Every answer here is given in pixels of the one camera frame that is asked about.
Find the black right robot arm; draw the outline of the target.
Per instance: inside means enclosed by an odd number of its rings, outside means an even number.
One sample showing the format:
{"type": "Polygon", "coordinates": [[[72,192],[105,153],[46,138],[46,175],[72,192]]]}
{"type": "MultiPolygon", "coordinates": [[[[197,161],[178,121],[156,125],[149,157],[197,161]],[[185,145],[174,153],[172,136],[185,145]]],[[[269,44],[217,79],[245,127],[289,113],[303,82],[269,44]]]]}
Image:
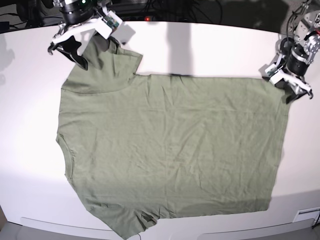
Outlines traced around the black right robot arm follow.
{"type": "Polygon", "coordinates": [[[59,31],[53,36],[47,51],[50,55],[53,51],[60,52],[86,71],[88,62],[78,55],[82,43],[75,39],[75,35],[83,32],[83,27],[95,16],[96,3],[93,0],[54,0],[53,5],[59,7],[62,22],[58,24],[59,31]]]}

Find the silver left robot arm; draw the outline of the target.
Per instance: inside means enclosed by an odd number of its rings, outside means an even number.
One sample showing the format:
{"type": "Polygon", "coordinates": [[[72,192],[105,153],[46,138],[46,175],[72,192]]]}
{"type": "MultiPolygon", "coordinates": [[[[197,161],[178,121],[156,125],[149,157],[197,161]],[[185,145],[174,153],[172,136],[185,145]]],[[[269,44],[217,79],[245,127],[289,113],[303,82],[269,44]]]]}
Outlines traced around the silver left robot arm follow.
{"type": "Polygon", "coordinates": [[[320,51],[320,11],[310,8],[311,1],[304,1],[291,14],[284,46],[287,47],[283,71],[285,87],[290,91],[287,104],[308,95],[313,98],[312,87],[305,80],[309,66],[320,51]]]}

